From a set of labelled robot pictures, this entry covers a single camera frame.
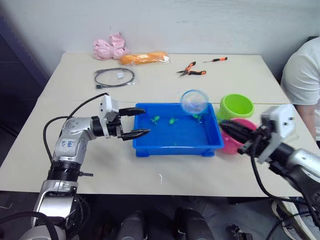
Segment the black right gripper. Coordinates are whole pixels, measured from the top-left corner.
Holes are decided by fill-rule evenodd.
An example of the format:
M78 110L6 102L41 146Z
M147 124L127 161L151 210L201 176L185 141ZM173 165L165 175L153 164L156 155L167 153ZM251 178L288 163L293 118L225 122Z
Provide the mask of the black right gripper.
M259 156L271 139L272 127L270 125L261 125L257 129L251 129L234 120L223 120L220 122L220 127L232 139L243 144L237 149L241 155Z

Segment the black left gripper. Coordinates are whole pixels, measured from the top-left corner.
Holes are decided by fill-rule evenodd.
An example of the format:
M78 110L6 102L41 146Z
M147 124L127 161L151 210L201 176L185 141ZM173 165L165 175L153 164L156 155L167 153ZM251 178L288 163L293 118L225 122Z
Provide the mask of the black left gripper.
M116 116L113 121L109 121L106 124L108 135L111 137L122 138L123 141L134 140L148 134L150 129L135 129L130 132L124 133L123 126L121 123L122 116L136 116L140 114L145 114L146 111L143 108L138 107L128 107L118 110L119 116Z

